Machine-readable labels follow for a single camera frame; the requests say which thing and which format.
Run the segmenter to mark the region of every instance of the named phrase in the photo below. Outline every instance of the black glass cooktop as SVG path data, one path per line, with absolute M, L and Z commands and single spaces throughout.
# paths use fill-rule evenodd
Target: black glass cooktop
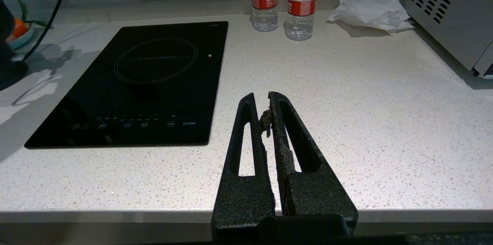
M 25 146 L 208 143 L 227 29 L 123 27 Z

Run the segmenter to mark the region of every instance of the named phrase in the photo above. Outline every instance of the crumpled tissue paper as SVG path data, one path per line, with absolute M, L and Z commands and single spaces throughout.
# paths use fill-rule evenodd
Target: crumpled tissue paper
M 339 0 L 336 13 L 329 21 L 341 20 L 352 26 L 367 26 L 383 29 L 389 34 L 414 26 L 407 20 L 407 14 L 399 0 Z

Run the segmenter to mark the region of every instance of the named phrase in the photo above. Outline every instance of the black cable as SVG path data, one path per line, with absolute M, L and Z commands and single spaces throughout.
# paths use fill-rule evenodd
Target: black cable
M 60 8 L 60 4 L 62 4 L 62 0 L 58 0 L 57 1 L 57 4 L 55 5 L 55 8 L 53 9 L 53 13 L 51 14 L 51 18 L 48 21 L 48 24 L 46 24 L 46 27 L 44 28 L 43 33 L 41 34 L 41 36 L 39 36 L 39 38 L 38 38 L 37 42 L 35 43 L 35 45 L 24 56 L 24 58 L 22 59 L 22 61 L 26 61 L 26 59 L 28 57 L 30 57 L 30 55 L 37 49 L 37 47 L 39 46 L 39 44 L 41 43 L 41 41 L 43 41 L 44 36 L 46 35 L 46 33 L 48 32 L 48 30 L 50 29 L 51 24 L 53 23 L 53 20 L 55 19 L 55 15 L 58 12 L 58 8 Z

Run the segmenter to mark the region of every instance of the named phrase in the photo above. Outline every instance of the black clip jaw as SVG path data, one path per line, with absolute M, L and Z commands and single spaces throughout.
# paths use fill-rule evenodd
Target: black clip jaw
M 240 101 L 213 210 L 213 240 L 323 240 L 352 234 L 358 211 L 315 141 L 282 94 L 269 93 L 270 110 L 261 118 L 272 124 L 282 205 L 275 202 L 267 170 L 267 155 L 253 94 Z M 255 176 L 240 177 L 243 127 L 250 122 Z M 301 172 L 294 168 L 288 135 Z

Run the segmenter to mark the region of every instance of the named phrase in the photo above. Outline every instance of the white quartz countertop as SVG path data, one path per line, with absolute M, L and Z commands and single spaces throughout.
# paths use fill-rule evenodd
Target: white quartz countertop
M 415 31 L 353 29 L 329 13 L 304 42 L 285 37 L 285 13 L 269 33 L 248 15 L 57 25 L 28 76 L 0 92 L 0 222 L 209 222 L 238 102 L 253 92 L 260 116 L 269 91 L 290 99 L 361 222 L 493 222 L 493 82 L 463 80 Z M 208 145 L 23 147 L 122 26 L 220 20 Z

